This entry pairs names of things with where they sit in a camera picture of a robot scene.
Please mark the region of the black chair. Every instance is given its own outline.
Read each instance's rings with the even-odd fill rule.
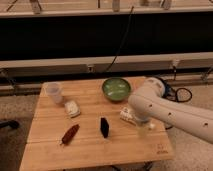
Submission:
[[[10,126],[12,129],[17,129],[19,127],[19,123],[14,120],[0,122],[0,128],[4,128],[7,126]]]

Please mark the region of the floor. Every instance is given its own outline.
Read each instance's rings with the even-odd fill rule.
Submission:
[[[213,85],[187,87],[193,93],[189,105],[213,110]],[[16,119],[21,127],[17,130],[0,129],[0,170],[17,171],[22,159],[38,96],[0,97],[0,119]],[[151,171],[212,171],[213,146],[179,129],[168,130],[175,156],[169,161],[154,163]],[[122,170],[142,170],[143,164],[118,166]],[[72,171],[107,171],[110,167],[74,169]]]

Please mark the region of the wooden tabletop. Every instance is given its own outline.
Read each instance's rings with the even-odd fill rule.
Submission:
[[[132,90],[139,87],[144,77],[125,78]],[[64,107],[55,105],[41,90],[32,121],[20,170],[58,170],[138,163],[171,159],[173,150],[163,123],[152,119],[154,130],[146,136],[138,128],[119,118],[127,106],[108,101],[102,93],[104,79],[61,82],[62,94],[74,99],[81,115],[70,118]],[[100,118],[109,123],[109,137],[100,132]],[[68,146],[60,146],[64,133],[73,125],[80,129]]]

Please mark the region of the clear plastic cup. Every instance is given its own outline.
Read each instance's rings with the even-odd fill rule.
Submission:
[[[61,84],[58,82],[46,83],[44,86],[45,93],[54,101],[56,104],[63,103],[63,97],[61,95]]]

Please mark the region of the black panel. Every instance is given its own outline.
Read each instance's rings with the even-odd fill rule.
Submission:
[[[121,55],[213,51],[213,12],[137,14]],[[0,59],[114,56],[128,15],[0,19]]]

